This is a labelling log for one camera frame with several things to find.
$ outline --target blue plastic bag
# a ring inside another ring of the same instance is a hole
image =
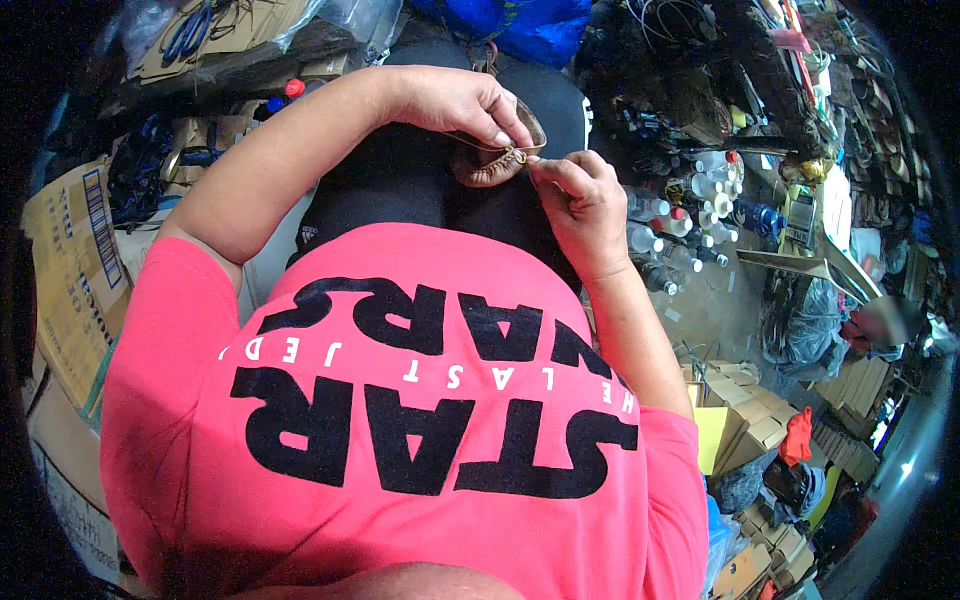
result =
[[[468,43],[492,39],[520,60],[563,68],[580,48],[590,0],[410,0]]]

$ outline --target bottle cap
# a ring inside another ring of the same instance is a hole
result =
[[[286,87],[283,88],[283,93],[287,95],[287,98],[293,100],[302,96],[305,89],[306,84],[304,82],[299,79],[292,79],[287,82]]]
[[[666,200],[657,198],[650,203],[650,209],[654,211],[655,215],[667,215],[670,214],[670,203]]]
[[[279,98],[271,98],[267,101],[267,110],[270,112],[277,112],[281,108],[283,108],[283,101]]]

